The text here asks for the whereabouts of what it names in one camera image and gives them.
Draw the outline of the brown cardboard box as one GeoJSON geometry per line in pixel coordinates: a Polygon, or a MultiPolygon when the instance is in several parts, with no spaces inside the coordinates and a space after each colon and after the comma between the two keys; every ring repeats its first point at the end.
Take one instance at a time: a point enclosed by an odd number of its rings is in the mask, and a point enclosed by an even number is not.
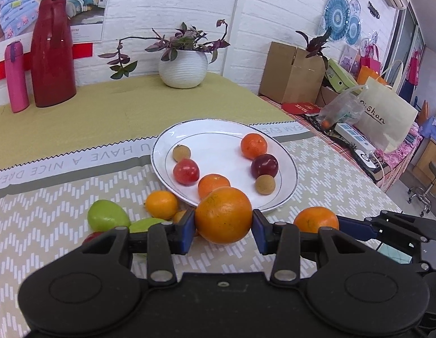
{"type": "Polygon", "coordinates": [[[271,42],[264,66],[259,95],[278,104],[310,102],[317,99],[325,74],[321,56],[297,46],[271,42]]]}

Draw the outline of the pink thermos bottle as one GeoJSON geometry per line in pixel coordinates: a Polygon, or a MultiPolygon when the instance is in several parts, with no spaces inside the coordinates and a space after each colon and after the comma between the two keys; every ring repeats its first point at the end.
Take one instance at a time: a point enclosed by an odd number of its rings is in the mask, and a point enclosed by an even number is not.
{"type": "Polygon", "coordinates": [[[13,113],[18,113],[29,106],[24,70],[23,45],[20,41],[13,41],[5,50],[6,83],[13,113]]]}

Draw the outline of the dark red plum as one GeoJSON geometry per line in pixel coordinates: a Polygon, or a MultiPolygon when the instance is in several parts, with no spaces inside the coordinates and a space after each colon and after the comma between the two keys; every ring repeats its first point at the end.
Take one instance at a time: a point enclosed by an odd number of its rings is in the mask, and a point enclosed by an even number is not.
{"type": "Polygon", "coordinates": [[[102,235],[102,234],[103,234],[103,232],[101,232],[101,231],[98,231],[98,232],[92,232],[91,234],[89,234],[89,235],[84,239],[84,241],[82,242],[82,244],[89,243],[91,240],[95,239],[96,237],[99,237],[99,236],[102,235]]]}
{"type": "Polygon", "coordinates": [[[263,154],[253,159],[251,175],[257,179],[261,175],[275,177],[278,174],[278,160],[272,154],[263,154]]]}

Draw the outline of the dark purple potted plant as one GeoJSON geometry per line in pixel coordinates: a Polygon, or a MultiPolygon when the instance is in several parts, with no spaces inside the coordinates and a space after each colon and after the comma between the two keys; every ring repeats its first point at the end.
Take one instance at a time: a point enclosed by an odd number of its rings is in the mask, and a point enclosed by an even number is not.
{"type": "Polygon", "coordinates": [[[321,57],[325,66],[325,69],[328,68],[329,60],[328,58],[323,54],[323,49],[326,48],[326,43],[328,39],[330,38],[330,35],[332,33],[332,28],[328,28],[325,32],[325,34],[321,36],[317,36],[313,39],[309,39],[309,37],[303,32],[303,31],[296,31],[299,35],[301,35],[304,40],[307,43],[306,51],[307,51],[307,58],[311,57],[321,57]]]}

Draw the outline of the small orange back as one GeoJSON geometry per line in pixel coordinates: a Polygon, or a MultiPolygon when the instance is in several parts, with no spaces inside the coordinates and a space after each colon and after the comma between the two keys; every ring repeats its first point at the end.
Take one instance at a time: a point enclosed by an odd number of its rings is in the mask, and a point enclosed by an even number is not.
{"type": "Polygon", "coordinates": [[[168,191],[154,191],[145,200],[145,210],[154,218],[169,221],[178,209],[177,198],[168,191]]]}

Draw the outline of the clear plastic bag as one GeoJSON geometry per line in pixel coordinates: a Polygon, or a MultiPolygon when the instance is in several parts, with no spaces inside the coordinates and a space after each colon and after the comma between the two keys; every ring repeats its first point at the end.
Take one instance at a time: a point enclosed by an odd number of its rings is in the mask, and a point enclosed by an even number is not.
{"type": "Polygon", "coordinates": [[[317,121],[323,130],[329,130],[337,123],[355,124],[365,111],[359,94],[365,86],[347,88],[326,104],[318,114],[317,121]]]}

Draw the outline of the white power strip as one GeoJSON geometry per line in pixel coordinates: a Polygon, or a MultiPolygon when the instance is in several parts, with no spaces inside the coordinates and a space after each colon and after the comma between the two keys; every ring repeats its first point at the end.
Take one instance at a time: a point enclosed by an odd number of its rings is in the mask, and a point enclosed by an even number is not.
{"type": "Polygon", "coordinates": [[[372,154],[376,150],[367,138],[350,124],[337,123],[334,130],[348,143],[354,145],[356,149],[363,151],[365,154],[372,154]]]}

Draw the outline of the beige tote bag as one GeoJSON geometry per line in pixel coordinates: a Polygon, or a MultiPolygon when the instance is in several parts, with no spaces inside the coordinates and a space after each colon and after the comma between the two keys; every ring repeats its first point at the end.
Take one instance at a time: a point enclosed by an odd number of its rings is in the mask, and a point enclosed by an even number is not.
{"type": "Polygon", "coordinates": [[[378,150],[390,153],[401,145],[418,111],[396,92],[368,77],[358,100],[364,107],[355,127],[378,150]]]}

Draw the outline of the blue round wall decoration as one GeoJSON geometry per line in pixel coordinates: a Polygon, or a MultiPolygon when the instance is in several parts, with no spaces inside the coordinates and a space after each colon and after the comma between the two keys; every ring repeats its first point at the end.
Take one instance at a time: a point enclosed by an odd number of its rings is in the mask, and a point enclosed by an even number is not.
{"type": "Polygon", "coordinates": [[[325,20],[325,30],[331,29],[329,36],[331,41],[340,41],[344,38],[349,28],[349,16],[348,0],[328,0],[323,17],[325,20]]]}

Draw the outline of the red thermos jug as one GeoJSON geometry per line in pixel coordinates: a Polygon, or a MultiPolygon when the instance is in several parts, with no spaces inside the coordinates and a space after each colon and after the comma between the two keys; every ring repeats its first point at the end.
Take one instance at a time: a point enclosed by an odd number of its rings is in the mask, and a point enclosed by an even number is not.
{"type": "Polygon", "coordinates": [[[31,78],[35,105],[60,104],[76,95],[73,42],[66,0],[42,0],[32,32],[31,78]]]}

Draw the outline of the green cardboard box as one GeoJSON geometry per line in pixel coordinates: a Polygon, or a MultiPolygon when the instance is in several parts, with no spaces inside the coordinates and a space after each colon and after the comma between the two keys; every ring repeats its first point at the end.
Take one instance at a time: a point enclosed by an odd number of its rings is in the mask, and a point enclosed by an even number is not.
{"type": "Polygon", "coordinates": [[[348,88],[357,86],[357,82],[354,80],[352,75],[342,68],[334,59],[328,59],[325,76],[333,90],[337,93],[341,93],[348,88]]]}

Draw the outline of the small brown longan front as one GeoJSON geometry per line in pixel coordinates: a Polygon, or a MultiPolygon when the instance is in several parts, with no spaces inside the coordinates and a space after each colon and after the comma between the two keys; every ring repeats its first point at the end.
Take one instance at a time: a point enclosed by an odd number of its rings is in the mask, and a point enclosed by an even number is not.
{"type": "Polygon", "coordinates": [[[190,148],[185,145],[177,145],[172,151],[172,157],[176,163],[182,161],[183,159],[190,159],[190,148]]]}

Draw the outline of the large orange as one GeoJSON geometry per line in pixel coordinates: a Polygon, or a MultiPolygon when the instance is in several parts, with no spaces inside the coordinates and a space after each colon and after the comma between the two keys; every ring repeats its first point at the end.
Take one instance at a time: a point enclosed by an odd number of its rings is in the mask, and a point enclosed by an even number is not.
{"type": "Polygon", "coordinates": [[[194,222],[205,240],[217,244],[235,243],[250,230],[252,205],[239,189],[218,188],[196,207],[194,222]]]}

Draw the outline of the mandarin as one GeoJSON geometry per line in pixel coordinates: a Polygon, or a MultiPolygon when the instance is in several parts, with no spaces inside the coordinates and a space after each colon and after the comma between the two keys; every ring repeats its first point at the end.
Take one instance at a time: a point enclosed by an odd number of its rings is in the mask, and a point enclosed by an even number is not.
{"type": "Polygon", "coordinates": [[[254,160],[258,156],[267,154],[268,144],[260,134],[247,134],[240,142],[240,150],[246,159],[254,160]]]}

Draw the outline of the bedding advertisement poster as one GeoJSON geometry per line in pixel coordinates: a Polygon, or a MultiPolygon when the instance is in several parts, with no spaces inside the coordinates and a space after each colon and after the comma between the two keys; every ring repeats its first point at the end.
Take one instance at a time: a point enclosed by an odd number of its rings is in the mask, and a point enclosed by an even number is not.
{"type": "Polygon", "coordinates": [[[91,56],[92,44],[102,41],[106,5],[107,0],[0,0],[0,80],[6,77],[6,46],[19,41],[27,54],[37,19],[45,13],[57,37],[64,32],[59,25],[71,27],[73,43],[82,46],[73,58],[91,56]]]}

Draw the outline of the white ribbed plant pot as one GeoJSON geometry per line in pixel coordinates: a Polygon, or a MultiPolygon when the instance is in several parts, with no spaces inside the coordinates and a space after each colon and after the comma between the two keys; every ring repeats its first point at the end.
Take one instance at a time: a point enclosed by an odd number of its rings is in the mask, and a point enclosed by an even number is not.
{"type": "Polygon", "coordinates": [[[195,88],[205,79],[208,59],[203,52],[180,50],[173,61],[160,61],[158,74],[172,88],[195,88]]]}

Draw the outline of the swivel stool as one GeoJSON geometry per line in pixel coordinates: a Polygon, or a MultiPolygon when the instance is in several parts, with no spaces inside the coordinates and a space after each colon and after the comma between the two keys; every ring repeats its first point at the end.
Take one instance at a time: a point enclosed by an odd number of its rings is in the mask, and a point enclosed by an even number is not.
{"type": "Polygon", "coordinates": [[[422,203],[424,206],[422,211],[420,212],[420,217],[423,217],[425,214],[429,214],[431,210],[431,200],[429,200],[429,195],[432,188],[436,184],[436,163],[431,161],[429,163],[429,169],[433,174],[433,180],[426,188],[416,186],[408,189],[408,204],[412,203],[413,198],[417,198],[417,200],[419,200],[419,202],[422,203]]]}

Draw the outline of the red apple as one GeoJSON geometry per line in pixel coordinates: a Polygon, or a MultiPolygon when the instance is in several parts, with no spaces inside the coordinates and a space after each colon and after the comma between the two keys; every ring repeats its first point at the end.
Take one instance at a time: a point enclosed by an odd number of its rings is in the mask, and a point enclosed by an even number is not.
{"type": "Polygon", "coordinates": [[[200,169],[192,159],[182,159],[174,166],[173,176],[181,185],[190,186],[199,180],[200,169]]]}

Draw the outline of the red envelope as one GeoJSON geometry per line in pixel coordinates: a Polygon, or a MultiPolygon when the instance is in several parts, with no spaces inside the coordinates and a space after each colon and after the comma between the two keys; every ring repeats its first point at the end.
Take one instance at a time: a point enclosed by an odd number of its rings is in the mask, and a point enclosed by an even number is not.
{"type": "Polygon", "coordinates": [[[321,110],[320,107],[309,102],[283,103],[281,109],[293,115],[318,114],[321,110]]]}

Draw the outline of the purple green trailing plant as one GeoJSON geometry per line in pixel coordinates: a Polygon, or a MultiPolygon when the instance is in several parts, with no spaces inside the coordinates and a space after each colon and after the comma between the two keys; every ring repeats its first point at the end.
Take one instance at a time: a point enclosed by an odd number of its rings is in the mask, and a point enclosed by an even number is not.
{"type": "Polygon", "coordinates": [[[107,59],[107,65],[113,74],[110,76],[112,80],[119,80],[123,77],[129,77],[137,66],[138,61],[132,61],[131,57],[124,54],[123,43],[130,40],[150,41],[151,43],[145,48],[147,53],[162,52],[159,59],[160,63],[173,63],[180,59],[181,52],[193,52],[199,54],[209,54],[210,59],[206,59],[207,63],[214,63],[219,57],[219,50],[227,49],[230,43],[227,41],[230,25],[225,19],[218,19],[216,27],[224,26],[223,35],[212,41],[207,40],[207,33],[195,26],[187,26],[184,22],[179,28],[176,28],[174,35],[166,37],[161,35],[152,28],[153,35],[150,37],[143,36],[127,36],[117,40],[116,48],[112,52],[99,54],[100,59],[107,59]]]}

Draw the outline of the small brown longan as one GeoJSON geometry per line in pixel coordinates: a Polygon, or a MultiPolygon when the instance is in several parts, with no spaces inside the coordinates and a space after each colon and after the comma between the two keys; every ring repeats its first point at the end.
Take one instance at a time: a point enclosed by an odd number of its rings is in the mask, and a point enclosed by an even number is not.
{"type": "Polygon", "coordinates": [[[190,148],[185,145],[177,145],[172,151],[172,157],[176,163],[182,161],[183,159],[190,159],[190,148]]]}
{"type": "Polygon", "coordinates": [[[275,178],[271,175],[260,175],[255,181],[255,190],[260,195],[270,195],[276,188],[275,178]]]}

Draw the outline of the white porcelain plate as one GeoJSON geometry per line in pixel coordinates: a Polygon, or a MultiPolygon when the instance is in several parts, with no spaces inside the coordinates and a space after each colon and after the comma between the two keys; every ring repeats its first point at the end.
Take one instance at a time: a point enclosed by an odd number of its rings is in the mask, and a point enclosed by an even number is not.
{"type": "Polygon", "coordinates": [[[156,176],[178,198],[196,206],[200,199],[197,185],[185,186],[174,180],[175,161],[172,151],[177,145],[190,148],[193,161],[199,166],[200,176],[216,173],[225,176],[230,185],[246,194],[253,208],[262,212],[274,210],[285,204],[298,186],[298,171],[289,151],[267,130],[270,126],[240,124],[220,119],[197,119],[169,127],[156,139],[151,163],[156,176]],[[278,160],[276,188],[270,195],[260,195],[255,190],[251,175],[251,161],[240,150],[240,142],[247,134],[260,134],[268,144],[268,153],[278,160]]]}

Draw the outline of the green mango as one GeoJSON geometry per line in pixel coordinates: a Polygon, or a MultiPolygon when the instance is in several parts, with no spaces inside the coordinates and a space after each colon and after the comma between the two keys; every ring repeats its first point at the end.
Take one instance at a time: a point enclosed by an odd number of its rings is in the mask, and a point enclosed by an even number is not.
{"type": "Polygon", "coordinates": [[[131,224],[124,209],[108,200],[98,200],[90,206],[87,222],[93,232],[106,232],[115,227],[129,227],[131,224]]]}
{"type": "Polygon", "coordinates": [[[155,217],[144,218],[130,224],[129,232],[131,234],[147,232],[149,227],[156,224],[161,224],[163,222],[164,220],[160,218],[155,218],[155,217]]]}

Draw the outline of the yellow red small fruit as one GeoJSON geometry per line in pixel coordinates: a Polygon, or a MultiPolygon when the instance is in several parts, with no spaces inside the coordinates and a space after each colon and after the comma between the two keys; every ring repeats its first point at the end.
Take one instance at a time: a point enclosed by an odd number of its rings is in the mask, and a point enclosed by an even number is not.
{"type": "Polygon", "coordinates": [[[177,212],[177,213],[172,217],[172,222],[173,222],[174,224],[178,224],[178,223],[181,221],[182,217],[185,215],[185,213],[186,213],[186,210],[178,211],[178,212],[177,212]]]}

